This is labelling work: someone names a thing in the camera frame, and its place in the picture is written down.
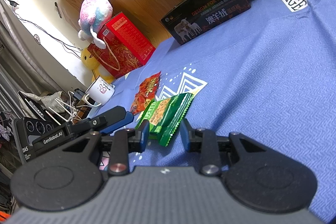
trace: plush toy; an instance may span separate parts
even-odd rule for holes
[[[107,83],[111,84],[114,77],[98,62],[97,59],[85,48],[81,54],[81,60],[85,67],[92,70],[92,82],[100,75]]]
[[[105,49],[104,41],[97,38],[97,33],[105,23],[112,18],[113,8],[108,0],[84,0],[78,24],[81,30],[78,32],[80,40],[87,40],[93,37],[93,44]]]

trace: mug handle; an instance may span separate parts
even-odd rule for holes
[[[92,105],[92,104],[90,104],[89,101],[88,101],[88,99],[87,99],[87,97],[88,97],[89,95],[90,95],[90,94],[88,93],[88,94],[83,98],[83,101],[84,101],[86,104],[88,104],[88,105],[91,106],[91,107],[98,107],[98,106],[101,105],[101,103],[99,103],[98,105]]]

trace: bed sheet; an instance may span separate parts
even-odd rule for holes
[[[318,179],[310,210],[330,221],[336,213],[336,0],[307,2],[292,12],[282,0],[255,0],[183,46],[166,40],[147,65],[116,80],[113,97],[90,115],[117,105],[129,110],[139,84],[159,71],[157,100],[201,88],[186,115],[191,126],[222,136],[242,132],[307,165]],[[150,141],[129,159],[133,168],[196,166],[198,157],[184,152],[176,133],[168,147]]]

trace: curtain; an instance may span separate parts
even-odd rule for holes
[[[20,34],[8,13],[11,10],[4,0],[0,0],[0,111],[11,110],[12,118],[24,117],[17,92],[40,95],[54,93],[61,88],[38,67],[29,55],[29,49],[20,42]]]

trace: yellow plush toy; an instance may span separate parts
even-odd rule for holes
[[[92,82],[101,76],[107,83],[111,84],[114,77],[104,68],[97,59],[85,48],[81,54],[81,60],[85,67],[92,71]]]

